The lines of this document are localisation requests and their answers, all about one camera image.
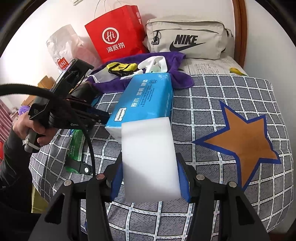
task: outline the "human hand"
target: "human hand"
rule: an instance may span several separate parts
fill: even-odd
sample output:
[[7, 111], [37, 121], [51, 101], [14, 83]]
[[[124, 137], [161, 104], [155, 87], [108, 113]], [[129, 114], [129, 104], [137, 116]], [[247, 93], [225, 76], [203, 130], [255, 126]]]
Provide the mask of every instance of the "human hand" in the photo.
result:
[[58, 129], [48, 128], [45, 129], [38, 121], [29, 120], [28, 112], [19, 116], [18, 120], [13, 125], [13, 131], [18, 135], [22, 140], [26, 139], [29, 129], [33, 129], [36, 133], [44, 135], [39, 137], [37, 142], [40, 146], [45, 146], [50, 143], [54, 135], [57, 133]]

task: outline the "green plastic wrapper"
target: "green plastic wrapper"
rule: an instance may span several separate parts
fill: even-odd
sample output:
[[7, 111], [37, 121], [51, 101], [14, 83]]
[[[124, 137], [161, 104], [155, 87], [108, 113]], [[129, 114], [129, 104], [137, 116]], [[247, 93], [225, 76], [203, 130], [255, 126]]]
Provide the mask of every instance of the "green plastic wrapper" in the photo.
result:
[[[82, 149], [85, 141], [82, 130], [74, 130], [67, 155], [76, 161], [82, 160]], [[65, 166], [68, 172], [78, 173], [77, 170]]]

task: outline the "pink curtain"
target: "pink curtain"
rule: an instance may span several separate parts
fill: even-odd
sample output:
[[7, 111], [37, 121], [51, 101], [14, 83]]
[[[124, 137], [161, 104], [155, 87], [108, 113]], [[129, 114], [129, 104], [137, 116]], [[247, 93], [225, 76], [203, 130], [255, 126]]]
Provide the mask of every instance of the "pink curtain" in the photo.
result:
[[5, 142], [12, 127], [8, 107], [0, 100], [0, 141]]

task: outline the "tissue pack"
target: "tissue pack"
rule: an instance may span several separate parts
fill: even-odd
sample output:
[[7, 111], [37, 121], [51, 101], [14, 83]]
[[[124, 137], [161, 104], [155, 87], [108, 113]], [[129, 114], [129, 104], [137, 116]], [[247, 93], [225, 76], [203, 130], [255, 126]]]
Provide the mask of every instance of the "tissue pack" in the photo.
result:
[[121, 143], [121, 124], [170, 115], [173, 88], [168, 73], [135, 75], [115, 106], [106, 130]]

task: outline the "person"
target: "person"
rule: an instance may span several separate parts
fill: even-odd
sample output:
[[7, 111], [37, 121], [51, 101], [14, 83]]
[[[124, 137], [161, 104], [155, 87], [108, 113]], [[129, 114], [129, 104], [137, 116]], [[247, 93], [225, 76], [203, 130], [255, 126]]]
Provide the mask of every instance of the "person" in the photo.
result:
[[45, 129], [39, 122], [29, 120], [28, 112], [20, 115], [10, 130], [0, 164], [0, 240], [3, 241], [27, 241], [40, 217], [39, 213], [31, 213], [31, 154], [25, 152], [22, 143], [29, 128], [44, 135], [37, 140], [40, 146], [49, 144], [57, 132], [55, 128]]

